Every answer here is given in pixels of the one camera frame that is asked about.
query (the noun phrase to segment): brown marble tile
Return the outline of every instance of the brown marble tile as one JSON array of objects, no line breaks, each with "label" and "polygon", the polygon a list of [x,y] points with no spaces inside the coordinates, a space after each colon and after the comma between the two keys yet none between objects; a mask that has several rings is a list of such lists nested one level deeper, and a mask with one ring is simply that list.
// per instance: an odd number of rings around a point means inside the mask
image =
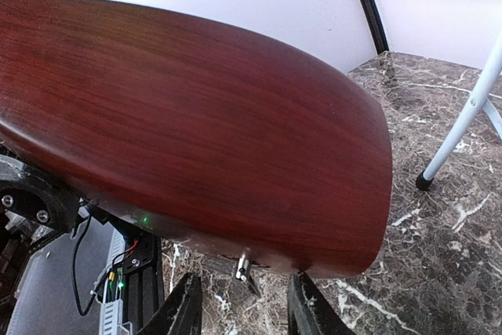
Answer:
[{"label": "brown marble tile", "polygon": [[[356,278],[317,281],[357,334],[502,333],[502,143],[488,118],[476,117],[429,192],[414,185],[478,75],[401,53],[349,74],[382,104],[394,153],[391,212],[375,263]],[[493,94],[502,109],[502,85]],[[231,280],[227,261],[168,242],[164,254],[168,292],[171,276],[202,277],[204,334],[286,334],[286,277],[255,272],[263,293],[256,300]]]}]

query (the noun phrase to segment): curved wooden seat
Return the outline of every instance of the curved wooden seat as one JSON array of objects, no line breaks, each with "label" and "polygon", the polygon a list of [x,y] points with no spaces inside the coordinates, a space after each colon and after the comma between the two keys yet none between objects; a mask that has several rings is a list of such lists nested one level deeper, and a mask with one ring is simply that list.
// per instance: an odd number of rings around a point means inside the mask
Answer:
[{"label": "curved wooden seat", "polygon": [[131,223],[275,271],[358,274],[384,235],[380,105],[320,60],[226,24],[0,0],[0,135]]}]

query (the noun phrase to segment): metal bolt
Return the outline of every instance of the metal bolt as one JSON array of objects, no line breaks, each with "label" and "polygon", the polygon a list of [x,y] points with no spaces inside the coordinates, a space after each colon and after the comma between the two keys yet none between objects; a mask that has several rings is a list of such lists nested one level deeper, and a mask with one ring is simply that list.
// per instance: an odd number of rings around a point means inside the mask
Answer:
[{"label": "metal bolt", "polygon": [[42,224],[45,224],[47,221],[49,221],[49,213],[47,213],[47,211],[45,211],[44,209],[41,209],[37,212],[37,220]]},{"label": "metal bolt", "polygon": [[5,208],[12,207],[14,205],[14,198],[10,195],[4,195],[4,197],[2,198],[2,205]]}]

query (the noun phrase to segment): white metal leg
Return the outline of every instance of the white metal leg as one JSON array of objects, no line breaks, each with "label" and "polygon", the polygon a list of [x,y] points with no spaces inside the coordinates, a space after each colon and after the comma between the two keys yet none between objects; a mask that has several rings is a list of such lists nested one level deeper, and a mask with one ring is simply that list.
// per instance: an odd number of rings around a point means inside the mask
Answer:
[{"label": "white metal leg", "polygon": [[499,134],[499,138],[502,139],[502,117],[500,117],[497,109],[489,100],[486,100],[483,111],[488,115],[489,120],[492,121],[493,127],[495,127],[495,130]]},{"label": "white metal leg", "polygon": [[459,117],[453,124],[448,136],[443,141],[441,147],[436,152],[427,168],[417,178],[417,187],[421,190],[427,190],[436,173],[441,169],[446,159],[452,153],[453,149],[462,139],[467,128],[472,123],[474,117],[483,109],[492,120],[499,135],[502,137],[502,121],[495,107],[488,101],[488,95],[495,84],[495,81],[502,71],[502,33],[500,33],[492,52],[489,55],[483,71],[479,75],[471,95],[462,109]]}]

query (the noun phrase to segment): chair leg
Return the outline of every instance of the chair leg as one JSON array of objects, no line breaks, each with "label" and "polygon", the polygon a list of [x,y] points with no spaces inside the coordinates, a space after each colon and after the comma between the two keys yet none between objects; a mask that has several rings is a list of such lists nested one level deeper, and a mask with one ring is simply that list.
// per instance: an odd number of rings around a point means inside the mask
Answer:
[{"label": "chair leg", "polygon": [[497,39],[488,61],[479,75],[478,82],[476,82],[471,95],[467,99],[459,117],[453,124],[452,129],[449,131],[448,136],[445,138],[445,141],[443,141],[427,168],[417,177],[415,185],[419,190],[426,191],[431,186],[436,173],[441,169],[453,149],[455,149],[456,145],[460,142],[474,117],[483,108],[489,108],[489,105],[486,105],[486,101],[501,71],[502,33]]}]

